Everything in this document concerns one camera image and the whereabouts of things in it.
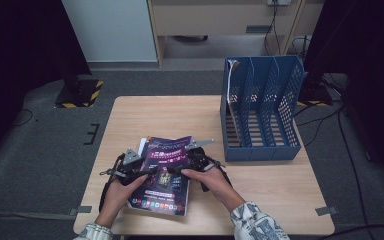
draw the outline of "wall socket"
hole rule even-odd
[[[288,5],[291,5],[291,0],[267,0],[267,5],[288,6]]]

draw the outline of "plastic file organizer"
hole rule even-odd
[[[226,161],[294,159],[301,145],[293,114],[303,78],[296,56],[226,59],[220,106]]]

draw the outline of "person's left hand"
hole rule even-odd
[[[104,204],[95,223],[106,228],[111,228],[118,212],[126,205],[127,199],[132,195],[133,191],[145,182],[147,176],[148,175],[139,177],[127,186],[121,184],[118,179],[114,179],[108,187]]]

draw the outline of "book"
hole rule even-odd
[[[188,165],[185,146],[192,143],[191,136],[179,139],[150,137],[143,146],[142,171],[157,167],[130,198],[131,208],[155,213],[186,216],[189,194],[189,178],[182,174],[170,174],[167,168]]]

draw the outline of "wooden table top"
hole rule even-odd
[[[90,213],[77,215],[79,233],[98,216],[107,176],[127,148],[137,150],[143,137],[214,139],[204,147],[207,155],[226,166],[233,187],[245,200],[254,201],[288,234],[328,235],[335,228],[330,215],[315,209],[326,203],[305,148],[292,161],[225,162],[220,122],[220,96],[126,96],[115,100],[82,200]],[[125,207],[112,232],[122,235],[233,235],[229,212],[199,183],[190,184],[187,216],[168,216]]]

